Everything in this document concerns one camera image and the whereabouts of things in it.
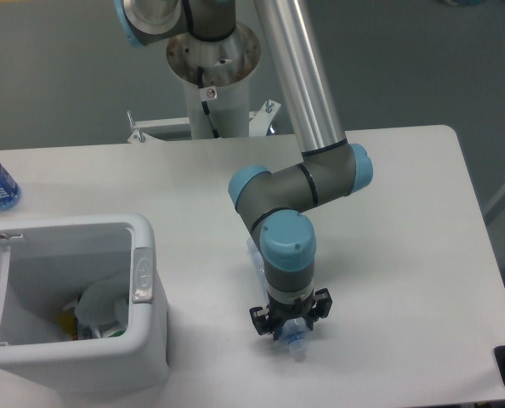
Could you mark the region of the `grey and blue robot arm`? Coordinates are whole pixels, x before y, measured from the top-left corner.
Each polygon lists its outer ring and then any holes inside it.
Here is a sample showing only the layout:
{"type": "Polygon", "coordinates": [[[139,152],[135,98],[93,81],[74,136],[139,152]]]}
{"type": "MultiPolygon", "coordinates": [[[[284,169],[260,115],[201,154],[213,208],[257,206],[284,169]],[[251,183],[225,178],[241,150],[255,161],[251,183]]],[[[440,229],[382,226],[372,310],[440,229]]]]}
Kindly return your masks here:
{"type": "MultiPolygon", "coordinates": [[[[225,102],[222,92],[252,75],[261,48],[237,20],[234,2],[117,1],[114,7],[134,46],[167,40],[168,64],[190,89],[196,137],[221,139],[247,130],[247,109],[225,102]]],[[[314,287],[316,238],[306,212],[367,187],[373,168],[336,117],[306,2],[258,1],[255,8],[302,160],[277,172],[244,167],[228,191],[264,262],[267,304],[250,310],[252,324],[259,334],[279,339],[312,330],[332,306],[329,291],[314,287]]]]}

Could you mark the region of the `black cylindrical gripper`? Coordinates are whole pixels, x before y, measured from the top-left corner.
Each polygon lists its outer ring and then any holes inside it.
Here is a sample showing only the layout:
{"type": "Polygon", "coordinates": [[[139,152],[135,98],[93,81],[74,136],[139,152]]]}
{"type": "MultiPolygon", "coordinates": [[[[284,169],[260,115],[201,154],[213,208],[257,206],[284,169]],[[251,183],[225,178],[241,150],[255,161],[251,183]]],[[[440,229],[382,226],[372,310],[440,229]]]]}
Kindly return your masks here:
{"type": "Polygon", "coordinates": [[[302,317],[310,331],[319,319],[325,319],[332,307],[332,296],[327,288],[313,293],[308,285],[295,292],[284,292],[267,286],[269,306],[249,309],[252,324],[258,335],[268,335],[278,341],[282,326],[291,319],[302,317]]]}

